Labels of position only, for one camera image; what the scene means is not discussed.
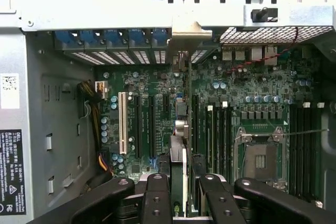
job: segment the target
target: screw hole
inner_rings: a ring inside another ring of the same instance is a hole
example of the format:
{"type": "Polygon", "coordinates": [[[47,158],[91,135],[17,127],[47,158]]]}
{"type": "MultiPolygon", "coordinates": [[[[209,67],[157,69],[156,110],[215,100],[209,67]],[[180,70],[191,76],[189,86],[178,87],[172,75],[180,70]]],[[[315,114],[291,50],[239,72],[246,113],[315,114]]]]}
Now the screw hole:
{"type": "Polygon", "coordinates": [[[153,215],[154,215],[154,216],[159,216],[159,215],[160,215],[160,211],[158,211],[158,210],[154,210],[154,211],[153,211],[153,215]]]}
{"type": "Polygon", "coordinates": [[[232,216],[232,212],[231,212],[230,210],[225,210],[225,211],[224,211],[224,214],[225,214],[226,216],[232,216]]]}

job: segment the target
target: regulatory label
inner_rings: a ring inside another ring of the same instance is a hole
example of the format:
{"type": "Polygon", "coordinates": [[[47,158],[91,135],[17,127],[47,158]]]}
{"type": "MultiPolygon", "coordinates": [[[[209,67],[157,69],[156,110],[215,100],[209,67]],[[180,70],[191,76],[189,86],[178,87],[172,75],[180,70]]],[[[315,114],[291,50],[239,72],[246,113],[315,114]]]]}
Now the regulatory label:
{"type": "Polygon", "coordinates": [[[0,130],[0,190],[0,216],[26,214],[21,130],[0,130]]]}
{"type": "Polygon", "coordinates": [[[0,74],[0,100],[1,100],[1,109],[20,108],[18,73],[0,74]]]}

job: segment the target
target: green circuit board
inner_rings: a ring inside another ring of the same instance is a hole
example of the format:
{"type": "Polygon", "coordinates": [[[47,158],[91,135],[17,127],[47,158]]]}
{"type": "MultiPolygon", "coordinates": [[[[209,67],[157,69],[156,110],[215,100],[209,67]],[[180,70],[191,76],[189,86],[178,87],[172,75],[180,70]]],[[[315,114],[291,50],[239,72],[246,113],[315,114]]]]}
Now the green circuit board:
{"type": "Polygon", "coordinates": [[[306,57],[297,50],[270,65],[239,67],[244,62],[215,52],[193,66],[191,93],[187,73],[173,73],[169,65],[98,67],[96,80],[109,86],[108,97],[101,102],[101,116],[108,124],[102,149],[115,174],[138,181],[142,174],[158,171],[156,157],[169,151],[174,132],[176,99],[187,98],[193,101],[192,150],[206,156],[208,172],[222,174],[231,183],[255,176],[287,191],[289,137],[274,141],[274,134],[290,132],[290,104],[319,101],[314,82],[319,56],[306,57]],[[130,139],[122,155],[118,107],[111,108],[112,103],[120,106],[111,102],[119,92],[125,92],[128,100],[130,139]],[[237,143],[242,139],[240,130],[265,136],[237,143]],[[265,162],[270,169],[265,169],[265,162]]]}

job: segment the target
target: white sticker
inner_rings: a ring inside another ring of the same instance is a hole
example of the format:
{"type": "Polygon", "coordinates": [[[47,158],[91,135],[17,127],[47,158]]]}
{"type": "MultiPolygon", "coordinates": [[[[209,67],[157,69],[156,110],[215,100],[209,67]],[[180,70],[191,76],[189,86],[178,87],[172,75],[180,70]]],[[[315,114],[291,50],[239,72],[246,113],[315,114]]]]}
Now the white sticker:
{"type": "Polygon", "coordinates": [[[18,73],[0,74],[0,100],[1,100],[1,109],[20,108],[18,73]]]}

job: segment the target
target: red wire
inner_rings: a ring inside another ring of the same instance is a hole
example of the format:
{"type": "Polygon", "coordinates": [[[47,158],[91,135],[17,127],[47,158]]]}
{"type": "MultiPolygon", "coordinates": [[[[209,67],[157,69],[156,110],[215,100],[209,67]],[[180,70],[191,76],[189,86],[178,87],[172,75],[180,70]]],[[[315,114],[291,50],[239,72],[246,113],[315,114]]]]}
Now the red wire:
{"type": "Polygon", "coordinates": [[[288,52],[293,47],[296,40],[298,39],[298,36],[299,36],[299,28],[295,27],[295,37],[294,37],[292,43],[289,45],[289,47],[287,47],[286,49],[284,49],[283,51],[281,51],[280,53],[278,53],[276,55],[273,55],[273,56],[270,56],[270,57],[267,57],[267,58],[264,58],[264,59],[246,61],[242,65],[238,65],[236,68],[231,68],[229,71],[227,71],[227,73],[232,73],[235,70],[237,70],[238,68],[242,68],[243,66],[250,65],[252,63],[262,62],[262,61],[265,61],[265,60],[269,60],[269,59],[279,57],[280,55],[284,54],[285,52],[288,52]]]}

